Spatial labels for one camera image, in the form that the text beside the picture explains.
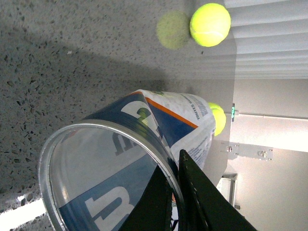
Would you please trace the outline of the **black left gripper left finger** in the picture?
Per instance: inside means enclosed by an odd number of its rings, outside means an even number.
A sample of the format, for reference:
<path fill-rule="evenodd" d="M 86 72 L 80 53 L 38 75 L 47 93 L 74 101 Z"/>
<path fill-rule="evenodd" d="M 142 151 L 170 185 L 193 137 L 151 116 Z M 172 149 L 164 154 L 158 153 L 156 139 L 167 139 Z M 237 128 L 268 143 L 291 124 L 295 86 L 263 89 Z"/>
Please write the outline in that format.
<path fill-rule="evenodd" d="M 159 167 L 135 208 L 120 227 L 121 231 L 170 231 L 172 188 Z"/>

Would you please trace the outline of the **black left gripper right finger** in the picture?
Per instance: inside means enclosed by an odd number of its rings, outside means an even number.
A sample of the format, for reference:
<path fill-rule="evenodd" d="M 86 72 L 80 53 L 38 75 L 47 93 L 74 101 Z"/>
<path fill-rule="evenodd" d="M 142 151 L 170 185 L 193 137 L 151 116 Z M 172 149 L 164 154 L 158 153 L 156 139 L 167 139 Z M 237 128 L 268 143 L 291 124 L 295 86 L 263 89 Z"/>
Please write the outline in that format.
<path fill-rule="evenodd" d="M 255 231 L 222 196 L 186 150 L 180 150 L 180 189 L 189 231 Z"/>

